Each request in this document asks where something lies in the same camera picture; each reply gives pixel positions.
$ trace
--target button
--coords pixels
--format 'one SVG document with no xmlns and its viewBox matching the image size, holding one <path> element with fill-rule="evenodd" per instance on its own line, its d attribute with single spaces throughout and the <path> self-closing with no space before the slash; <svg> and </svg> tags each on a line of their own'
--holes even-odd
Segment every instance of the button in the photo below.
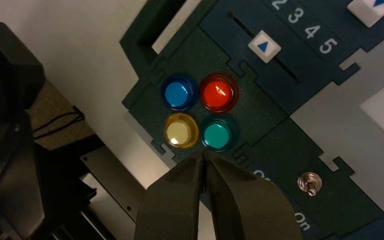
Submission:
<svg viewBox="0 0 384 240">
<path fill-rule="evenodd" d="M 238 126 L 229 115 L 211 115 L 201 126 L 202 144 L 208 149 L 223 152 L 231 149 L 239 136 Z"/>
<path fill-rule="evenodd" d="M 248 44 L 248 47 L 265 63 L 270 62 L 282 49 L 263 30 Z"/>
<path fill-rule="evenodd" d="M 196 82 L 187 75 L 172 75 L 162 85 L 164 102 L 175 111 L 191 108 L 198 99 Z"/>
<path fill-rule="evenodd" d="M 368 28 L 384 16 L 384 0 L 353 0 L 346 8 Z"/>
<path fill-rule="evenodd" d="M 239 91 L 235 80 L 227 74 L 207 76 L 199 85 L 199 99 L 212 113 L 225 113 L 238 101 Z"/>
<path fill-rule="evenodd" d="M 165 99 L 170 106 L 180 107 L 186 103 L 188 99 L 188 90 L 181 82 L 172 82 L 165 89 Z"/>
<path fill-rule="evenodd" d="M 229 143 L 230 138 L 230 129 L 225 124 L 213 123 L 205 129 L 204 142 L 212 148 L 223 148 Z"/>
<path fill-rule="evenodd" d="M 184 113 L 175 113 L 164 125 L 165 140 L 176 148 L 190 148 L 198 141 L 200 132 L 195 120 Z"/>
</svg>

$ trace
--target number 3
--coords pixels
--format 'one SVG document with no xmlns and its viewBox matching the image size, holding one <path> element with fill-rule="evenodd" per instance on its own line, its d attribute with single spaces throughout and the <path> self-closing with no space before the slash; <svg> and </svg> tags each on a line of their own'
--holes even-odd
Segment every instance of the number 3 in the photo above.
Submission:
<svg viewBox="0 0 384 240">
<path fill-rule="evenodd" d="M 335 41 L 333 38 L 327 40 L 324 45 L 320 46 L 320 52 L 322 54 L 328 54 L 332 51 L 332 47 L 338 45 L 337 41 Z"/>
<path fill-rule="evenodd" d="M 291 24 L 296 24 L 298 20 L 304 16 L 304 10 L 302 8 L 295 9 L 295 13 L 293 14 L 295 18 L 292 18 L 292 14 L 289 14 L 288 20 Z"/>
</svg>

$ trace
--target number 2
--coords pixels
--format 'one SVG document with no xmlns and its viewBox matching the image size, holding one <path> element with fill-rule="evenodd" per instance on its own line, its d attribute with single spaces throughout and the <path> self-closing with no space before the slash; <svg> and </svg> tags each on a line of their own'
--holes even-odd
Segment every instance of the number 2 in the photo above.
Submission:
<svg viewBox="0 0 384 240">
<path fill-rule="evenodd" d="M 332 51 L 332 47 L 338 45 L 337 41 L 333 38 L 327 40 L 323 45 L 320 46 L 320 52 L 322 54 L 328 54 Z"/>
<path fill-rule="evenodd" d="M 294 18 L 292 18 L 292 14 L 289 14 L 287 18 L 291 24 L 296 24 L 298 20 L 304 16 L 304 10 L 302 8 L 295 9 L 295 13 L 293 14 Z"/>
<path fill-rule="evenodd" d="M 273 5 L 273 7 L 274 7 L 275 9 L 279 10 L 279 9 L 281 9 L 281 8 L 279 7 L 279 5 L 280 5 L 280 4 L 285 4 L 285 3 L 287 3 L 287 2 L 288 2 L 288 0 L 277 0 L 277 1 L 272 2 L 271 5 Z"/>
<path fill-rule="evenodd" d="M 320 29 L 320 25 L 307 27 L 305 32 L 307 33 L 307 39 L 313 38 L 314 34 Z"/>
</svg>

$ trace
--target number 5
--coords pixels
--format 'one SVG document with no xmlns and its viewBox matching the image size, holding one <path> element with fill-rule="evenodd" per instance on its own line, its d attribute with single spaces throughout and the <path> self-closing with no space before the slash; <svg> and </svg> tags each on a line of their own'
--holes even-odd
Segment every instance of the number 5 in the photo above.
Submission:
<svg viewBox="0 0 384 240">
<path fill-rule="evenodd" d="M 338 45 L 337 41 L 335 41 L 333 38 L 327 40 L 324 45 L 320 46 L 320 52 L 322 54 L 328 54 L 332 51 L 332 47 Z"/>
</svg>

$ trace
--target number 4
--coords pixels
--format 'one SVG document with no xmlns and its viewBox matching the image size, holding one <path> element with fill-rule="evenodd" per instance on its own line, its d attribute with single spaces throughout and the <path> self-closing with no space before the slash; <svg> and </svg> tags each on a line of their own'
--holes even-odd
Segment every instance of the number 4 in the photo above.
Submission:
<svg viewBox="0 0 384 240">
<path fill-rule="evenodd" d="M 305 29 L 305 32 L 307 33 L 307 39 L 313 38 L 314 34 L 316 34 L 319 29 L 320 29 L 320 25 L 307 27 Z"/>
</svg>

